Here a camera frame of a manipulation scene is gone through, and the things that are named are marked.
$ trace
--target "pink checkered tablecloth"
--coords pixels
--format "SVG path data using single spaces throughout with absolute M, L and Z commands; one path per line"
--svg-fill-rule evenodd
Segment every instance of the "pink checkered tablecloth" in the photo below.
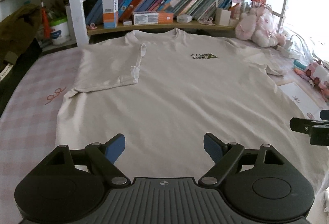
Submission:
M 17 86 L 0 118 L 0 223 L 22 218 L 14 200 L 17 184 L 55 147 L 57 113 L 72 87 L 79 48 L 38 59 Z

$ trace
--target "t-shirt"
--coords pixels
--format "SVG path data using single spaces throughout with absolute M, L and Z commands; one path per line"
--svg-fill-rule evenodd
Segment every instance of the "t-shirt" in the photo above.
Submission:
M 115 165 L 131 180 L 198 180 L 214 165 L 203 149 L 203 137 L 211 132 L 245 148 L 273 145 L 316 191 L 320 188 L 329 167 L 328 149 L 290 130 L 290 119 L 303 114 L 266 75 L 266 70 L 281 71 L 262 51 L 179 29 L 162 34 L 136 30 L 96 47 L 88 46 L 87 53 L 94 54 L 84 54 L 78 72 L 76 84 L 86 83 L 86 91 L 74 86 L 65 95 L 57 145 L 83 149 L 122 133 L 126 148 Z M 97 71 L 90 71 L 95 66 Z M 139 67 L 137 84 L 129 73 L 132 66 Z M 122 81 L 125 86 L 115 80 L 121 71 L 128 79 Z M 107 88 L 89 91 L 104 82 Z

